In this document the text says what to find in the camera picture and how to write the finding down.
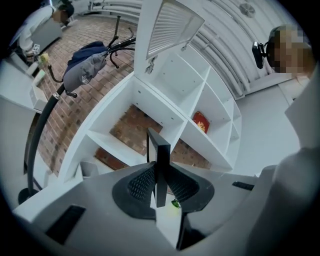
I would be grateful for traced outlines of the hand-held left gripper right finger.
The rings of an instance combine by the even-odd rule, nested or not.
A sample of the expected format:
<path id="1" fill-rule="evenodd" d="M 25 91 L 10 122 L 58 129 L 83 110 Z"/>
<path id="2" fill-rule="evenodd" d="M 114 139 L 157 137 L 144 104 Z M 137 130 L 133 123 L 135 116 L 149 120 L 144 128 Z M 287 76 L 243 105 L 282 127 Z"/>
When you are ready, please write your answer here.
<path id="1" fill-rule="evenodd" d="M 178 251 L 252 251 L 263 208 L 260 177 L 170 164 L 170 188 L 182 207 Z"/>

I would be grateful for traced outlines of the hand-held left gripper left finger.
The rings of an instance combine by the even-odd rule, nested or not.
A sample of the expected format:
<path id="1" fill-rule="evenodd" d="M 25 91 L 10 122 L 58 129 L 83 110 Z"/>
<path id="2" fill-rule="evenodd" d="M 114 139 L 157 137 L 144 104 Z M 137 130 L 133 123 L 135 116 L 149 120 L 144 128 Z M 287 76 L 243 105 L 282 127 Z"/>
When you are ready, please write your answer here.
<path id="1" fill-rule="evenodd" d="M 54 256 L 175 256 L 155 210 L 128 192 L 128 179 L 153 170 L 139 164 L 83 181 L 47 187 L 14 209 L 31 237 Z"/>

